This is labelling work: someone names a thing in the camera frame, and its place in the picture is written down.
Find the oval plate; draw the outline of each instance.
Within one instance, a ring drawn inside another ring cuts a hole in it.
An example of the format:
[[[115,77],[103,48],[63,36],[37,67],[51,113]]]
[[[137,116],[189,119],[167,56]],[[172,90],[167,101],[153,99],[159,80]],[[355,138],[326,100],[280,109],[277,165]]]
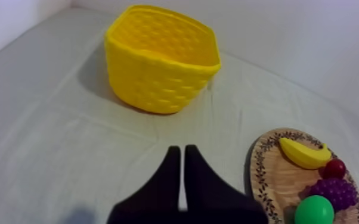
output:
[[[274,129],[262,135],[252,148],[250,157],[250,185],[255,200],[262,203],[270,224],[293,223],[293,212],[308,187],[321,179],[318,170],[306,170],[292,163],[283,154],[278,140],[289,138],[313,149],[322,143],[311,135],[296,129]],[[344,179],[357,186],[346,171]],[[334,223],[359,223],[358,203],[335,215]]]

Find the red apple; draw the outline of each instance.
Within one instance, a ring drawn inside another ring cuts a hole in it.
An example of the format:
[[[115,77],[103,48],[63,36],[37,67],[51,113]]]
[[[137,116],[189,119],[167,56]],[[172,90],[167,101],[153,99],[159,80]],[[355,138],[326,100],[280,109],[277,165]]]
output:
[[[339,159],[330,160],[324,168],[323,178],[338,178],[342,179],[345,176],[346,168],[343,161]]]

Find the yellow banana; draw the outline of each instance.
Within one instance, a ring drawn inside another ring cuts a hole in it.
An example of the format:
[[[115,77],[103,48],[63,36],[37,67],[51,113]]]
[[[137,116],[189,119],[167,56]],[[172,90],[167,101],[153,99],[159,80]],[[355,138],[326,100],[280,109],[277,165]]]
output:
[[[321,150],[313,150],[291,139],[280,138],[280,145],[291,161],[305,169],[318,169],[331,158],[326,144],[323,144]]]

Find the woven basket pattern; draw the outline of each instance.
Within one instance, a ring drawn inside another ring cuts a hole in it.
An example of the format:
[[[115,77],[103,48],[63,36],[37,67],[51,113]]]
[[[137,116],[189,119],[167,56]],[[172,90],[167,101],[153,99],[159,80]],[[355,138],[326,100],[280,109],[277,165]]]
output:
[[[158,7],[128,8],[105,38],[110,84],[119,98],[145,111],[185,107],[219,70],[213,31]]]

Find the green ball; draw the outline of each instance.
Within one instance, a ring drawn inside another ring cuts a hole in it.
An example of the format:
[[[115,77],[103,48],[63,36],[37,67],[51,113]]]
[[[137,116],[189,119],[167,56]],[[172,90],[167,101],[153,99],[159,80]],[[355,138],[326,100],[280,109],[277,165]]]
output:
[[[295,224],[332,224],[334,208],[322,196],[310,196],[298,205],[295,211]]]

